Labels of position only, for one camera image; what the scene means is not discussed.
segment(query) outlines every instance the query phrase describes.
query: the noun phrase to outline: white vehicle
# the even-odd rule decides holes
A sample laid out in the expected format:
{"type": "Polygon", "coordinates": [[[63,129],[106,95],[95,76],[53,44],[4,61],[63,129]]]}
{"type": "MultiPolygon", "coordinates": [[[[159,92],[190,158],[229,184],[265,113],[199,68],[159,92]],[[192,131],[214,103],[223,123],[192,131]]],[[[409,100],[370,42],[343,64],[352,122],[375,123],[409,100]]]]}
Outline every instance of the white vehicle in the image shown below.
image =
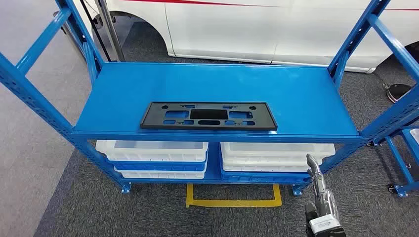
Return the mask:
{"type": "MultiPolygon", "coordinates": [[[[84,0],[92,18],[94,0],[84,0]]],[[[74,0],[88,29],[80,0],[74,0]]],[[[370,0],[107,0],[110,12],[139,17],[168,55],[267,64],[328,65],[370,0]]],[[[381,20],[404,46],[419,41],[419,1],[392,1],[381,20]]],[[[370,31],[347,70],[371,73],[391,51],[370,31]]]]}

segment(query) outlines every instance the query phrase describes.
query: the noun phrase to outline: shelf foot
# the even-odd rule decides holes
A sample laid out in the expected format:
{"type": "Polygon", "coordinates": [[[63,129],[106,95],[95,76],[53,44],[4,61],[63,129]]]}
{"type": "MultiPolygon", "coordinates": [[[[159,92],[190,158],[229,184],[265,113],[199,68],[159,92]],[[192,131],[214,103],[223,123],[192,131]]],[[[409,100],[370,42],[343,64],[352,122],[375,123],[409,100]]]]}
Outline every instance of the shelf foot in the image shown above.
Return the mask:
{"type": "Polygon", "coordinates": [[[293,184],[293,195],[294,196],[301,196],[302,195],[301,185],[293,184]]]}
{"type": "Polygon", "coordinates": [[[367,143],[367,147],[382,147],[382,144],[378,143],[376,140],[372,140],[367,143]]]}
{"type": "Polygon", "coordinates": [[[403,188],[403,185],[388,184],[387,190],[392,194],[397,194],[401,198],[408,197],[406,190],[403,188]]]}
{"type": "Polygon", "coordinates": [[[126,183],[122,186],[121,193],[129,194],[130,190],[131,190],[131,182],[126,183]]]}

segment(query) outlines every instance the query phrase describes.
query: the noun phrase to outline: blue cart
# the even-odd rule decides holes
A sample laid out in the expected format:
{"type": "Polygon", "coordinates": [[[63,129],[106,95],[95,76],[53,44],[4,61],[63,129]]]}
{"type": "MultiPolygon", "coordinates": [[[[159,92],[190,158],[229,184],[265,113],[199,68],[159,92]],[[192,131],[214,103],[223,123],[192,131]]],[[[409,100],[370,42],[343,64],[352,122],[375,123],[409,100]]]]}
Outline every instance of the blue cart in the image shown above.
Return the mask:
{"type": "Polygon", "coordinates": [[[275,180],[247,173],[245,179],[226,181],[219,163],[219,143],[343,143],[321,165],[321,170],[328,172],[358,148],[391,136],[419,117],[419,88],[415,86],[362,131],[357,131],[338,93],[346,61],[371,27],[410,75],[419,79],[418,63],[378,18],[390,0],[371,1],[328,67],[104,62],[73,1],[56,2],[60,12],[16,65],[0,54],[0,81],[114,180],[123,193],[128,193],[133,183],[194,182],[292,184],[294,194],[300,195],[310,183],[308,173],[277,173],[275,180]],[[92,92],[74,127],[25,77],[63,24],[68,24],[75,36],[92,83],[92,92]],[[263,101],[269,105],[278,129],[141,129],[139,122],[152,101],[263,101]],[[202,180],[124,178],[88,142],[91,139],[210,142],[207,171],[202,180]]]}

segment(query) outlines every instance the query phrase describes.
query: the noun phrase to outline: yellow floor marking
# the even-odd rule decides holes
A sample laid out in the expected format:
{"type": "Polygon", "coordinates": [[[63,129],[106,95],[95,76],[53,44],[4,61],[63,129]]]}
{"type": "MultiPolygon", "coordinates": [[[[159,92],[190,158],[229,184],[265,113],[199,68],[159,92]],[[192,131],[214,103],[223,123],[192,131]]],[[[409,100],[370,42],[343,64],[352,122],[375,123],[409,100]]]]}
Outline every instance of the yellow floor marking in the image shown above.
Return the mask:
{"type": "Polygon", "coordinates": [[[194,199],[194,184],[187,184],[186,187],[186,207],[276,207],[282,205],[279,185],[272,186],[274,192],[273,200],[197,200],[194,199]]]}

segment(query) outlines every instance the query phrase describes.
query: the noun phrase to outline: blue plastic tray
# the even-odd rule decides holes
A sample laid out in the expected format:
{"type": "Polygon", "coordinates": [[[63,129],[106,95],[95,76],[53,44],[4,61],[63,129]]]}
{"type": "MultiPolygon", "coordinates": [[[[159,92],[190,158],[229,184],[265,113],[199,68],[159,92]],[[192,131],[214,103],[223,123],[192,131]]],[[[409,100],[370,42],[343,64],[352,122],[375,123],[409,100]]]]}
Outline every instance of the blue plastic tray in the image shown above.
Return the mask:
{"type": "Polygon", "coordinates": [[[272,182],[272,183],[286,183],[286,182],[304,182],[310,179],[307,172],[238,172],[225,171],[222,168],[222,153],[219,149],[219,162],[221,169],[221,179],[228,182],[272,182]]]}
{"type": "Polygon", "coordinates": [[[117,170],[165,170],[165,171],[203,171],[208,160],[208,151],[202,162],[177,162],[177,161],[113,161],[117,170]]]}

